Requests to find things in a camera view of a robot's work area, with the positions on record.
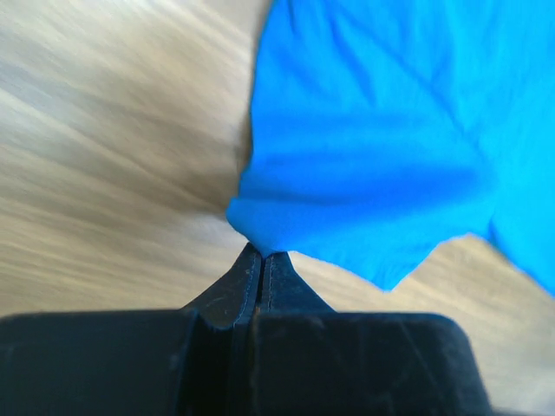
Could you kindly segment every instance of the scratch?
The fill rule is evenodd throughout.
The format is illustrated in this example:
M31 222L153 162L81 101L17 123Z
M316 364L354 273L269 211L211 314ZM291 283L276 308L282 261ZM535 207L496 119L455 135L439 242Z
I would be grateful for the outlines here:
M391 381L391 383L389 385L389 389L391 391L396 390L405 381L407 381L409 375L412 373L413 366L414 366L413 362L410 362L409 364L407 364L407 366L405 368L403 368L403 370L401 371L399 376L397 376L397 378L395 380Z
M212 299L209 303L205 305L205 308L210 308L214 303L222 301L225 299L225 296L217 297L216 299Z
M434 377L434 374L428 367L426 360L424 360L424 357L422 356L420 349L416 345L415 340L413 339L412 335L408 331L408 328L405 326L405 324L402 321L399 321L399 326L401 327L401 331L405 335L405 338L407 338L408 343L410 344L413 351L415 352L416 358L418 358L418 361L421 363L422 368L424 368L424 371L428 376L428 379L430 380L430 384L434 387L434 390L439 396L439 398L441 399L443 406L445 406L445 403L446 403L445 397L443 397L443 393L440 390L440 386L438 385L437 380Z
M319 318L318 316L306 316L306 320L310 322L312 325L314 325L315 327L318 327L320 329L326 329L326 326L323 323L322 318Z
M253 275L253 271L254 271L254 264L256 262L256 256L255 255L251 255L251 267L249 268L249 281L246 285L245 288L245 299L243 300L243 304L241 305L241 310L239 311L237 318L235 318L235 322L239 322L239 320L241 319L241 316L243 316L243 313L245 312L245 308L246 308L246 304L249 302L249 296L251 294L251 286L252 286L252 275Z
M170 371L175 371L180 366L180 355L179 354L171 354L170 355Z
M266 310L271 310L271 279L274 273L274 256L270 257L270 277L268 278L268 304Z

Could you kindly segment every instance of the wooden floor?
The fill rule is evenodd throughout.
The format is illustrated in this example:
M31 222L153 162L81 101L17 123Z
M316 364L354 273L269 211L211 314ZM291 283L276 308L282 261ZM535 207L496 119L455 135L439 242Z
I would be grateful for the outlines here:
M178 308L226 271L267 9L0 2L0 315ZM554 302L486 244L441 246L393 294L293 259L337 309L453 317L495 406L555 414Z

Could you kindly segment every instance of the black plastic object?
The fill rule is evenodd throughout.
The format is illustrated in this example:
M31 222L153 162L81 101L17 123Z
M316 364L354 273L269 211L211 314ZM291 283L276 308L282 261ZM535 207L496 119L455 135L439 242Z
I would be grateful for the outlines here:
M181 310L0 321L2 415L488 415L467 338L426 314L338 314L248 244Z

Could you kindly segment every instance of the wood grain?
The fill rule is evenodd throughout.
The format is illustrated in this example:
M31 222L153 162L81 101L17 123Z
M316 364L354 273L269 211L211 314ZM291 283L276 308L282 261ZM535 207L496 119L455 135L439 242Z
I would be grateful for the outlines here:
M245 243L224 209L267 9L0 2L1 315L177 308L227 270ZM481 241L444 244L393 294L293 260L337 309L453 317L494 405L555 414L553 301Z

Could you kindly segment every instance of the blue cloth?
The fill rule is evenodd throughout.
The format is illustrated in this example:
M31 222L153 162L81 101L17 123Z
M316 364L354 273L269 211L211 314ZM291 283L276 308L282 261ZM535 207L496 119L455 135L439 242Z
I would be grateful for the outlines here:
M227 217L393 289L473 233L555 293L555 2L276 0Z

